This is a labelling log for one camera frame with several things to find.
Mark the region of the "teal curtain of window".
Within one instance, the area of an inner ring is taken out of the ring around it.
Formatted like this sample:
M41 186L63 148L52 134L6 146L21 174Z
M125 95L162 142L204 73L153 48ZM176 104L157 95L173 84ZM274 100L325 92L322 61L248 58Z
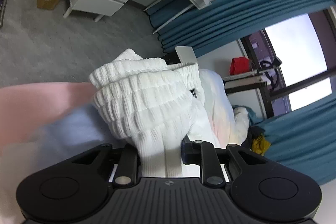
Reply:
M265 157L304 173L319 185L335 179L335 94L268 119L248 108L251 126L270 142Z
M187 46L200 57L283 20L333 5L335 0L214 0L197 9L189 0L162 0L147 14L165 53Z

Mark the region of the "mustard yellow garment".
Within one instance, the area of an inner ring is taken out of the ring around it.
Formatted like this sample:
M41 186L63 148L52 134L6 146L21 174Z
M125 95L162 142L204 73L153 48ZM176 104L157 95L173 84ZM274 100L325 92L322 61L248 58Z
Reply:
M258 155L264 156L270 148L271 143L266 140L264 135L260 135L252 142L252 151Z

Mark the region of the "folding metal rack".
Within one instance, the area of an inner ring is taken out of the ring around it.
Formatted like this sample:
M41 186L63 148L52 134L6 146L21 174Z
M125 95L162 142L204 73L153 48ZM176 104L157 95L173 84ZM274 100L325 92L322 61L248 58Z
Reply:
M261 61L260 68L250 72L223 77L223 83L226 94L245 92L248 90L271 87L274 91L278 87L280 74L278 68L282 61L275 57L272 62Z

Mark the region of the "pastel pink yellow blue bedsheet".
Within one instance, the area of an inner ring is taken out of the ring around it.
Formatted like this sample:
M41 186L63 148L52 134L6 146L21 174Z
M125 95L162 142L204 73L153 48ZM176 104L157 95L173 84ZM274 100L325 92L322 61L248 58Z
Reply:
M119 148L92 98L91 83L1 88L1 223L23 223L16 189L27 176L103 143Z

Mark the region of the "teal curtain right of window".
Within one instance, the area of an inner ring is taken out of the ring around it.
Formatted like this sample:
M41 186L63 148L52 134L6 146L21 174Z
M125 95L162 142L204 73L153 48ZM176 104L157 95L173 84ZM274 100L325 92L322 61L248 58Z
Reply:
M248 108L251 126L270 142L265 157L304 173L319 185L335 179L335 94L268 119Z

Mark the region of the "black window frame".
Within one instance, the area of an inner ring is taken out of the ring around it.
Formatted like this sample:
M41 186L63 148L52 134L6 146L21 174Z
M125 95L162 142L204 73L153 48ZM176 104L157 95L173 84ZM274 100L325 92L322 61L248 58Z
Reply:
M302 108L335 92L335 8L303 14L241 39L252 67L282 64L261 88L268 117Z

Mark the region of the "red garment on rack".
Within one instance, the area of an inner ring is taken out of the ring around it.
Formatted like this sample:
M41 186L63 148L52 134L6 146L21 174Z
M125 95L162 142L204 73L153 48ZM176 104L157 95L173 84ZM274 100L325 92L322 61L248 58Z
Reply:
M239 75L250 71L250 60L246 57L235 57L231 61L230 75Z

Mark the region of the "teal curtain left of window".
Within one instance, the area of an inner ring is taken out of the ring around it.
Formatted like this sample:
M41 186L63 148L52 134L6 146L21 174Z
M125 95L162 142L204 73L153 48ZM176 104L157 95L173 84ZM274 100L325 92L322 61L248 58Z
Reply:
M189 0L162 0L147 14L165 53L187 46L200 57L283 20L333 5L335 0L214 0L197 9Z

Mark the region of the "white sweatpants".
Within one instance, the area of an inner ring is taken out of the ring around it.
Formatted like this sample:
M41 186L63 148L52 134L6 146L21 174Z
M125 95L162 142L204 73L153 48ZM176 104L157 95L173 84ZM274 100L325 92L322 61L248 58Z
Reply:
M196 63L169 65L128 49L95 69L93 103L112 135L134 145L145 177L198 177L185 165L183 138L230 144L235 119L220 75Z

